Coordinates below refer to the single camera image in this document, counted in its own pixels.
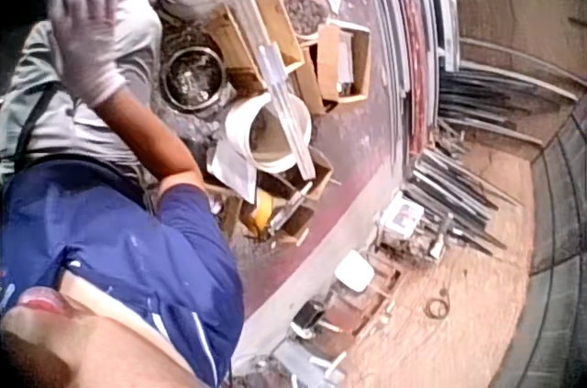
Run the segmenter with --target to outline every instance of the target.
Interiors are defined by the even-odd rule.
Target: white glove
[[[115,61],[116,1],[48,0],[61,52],[61,79],[71,95],[90,107],[103,103],[125,83]]]

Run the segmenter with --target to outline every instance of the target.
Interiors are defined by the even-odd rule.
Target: person
[[[197,163],[148,107],[161,24],[148,0],[48,13],[0,109],[2,355],[25,386],[218,386],[243,290]]]

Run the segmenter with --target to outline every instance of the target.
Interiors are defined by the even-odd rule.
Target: paper
[[[255,204],[257,170],[232,149],[225,140],[218,141],[216,151],[208,163],[208,172],[233,189],[239,196]]]

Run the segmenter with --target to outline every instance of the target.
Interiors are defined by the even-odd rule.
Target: blue sleeve
[[[244,324],[243,289],[237,264],[210,211],[208,198],[199,188],[179,184],[160,200],[157,215],[164,226],[180,232],[199,257],[205,271],[201,284],[210,286],[210,300],[199,301],[198,315],[211,342],[218,373],[227,365]]]

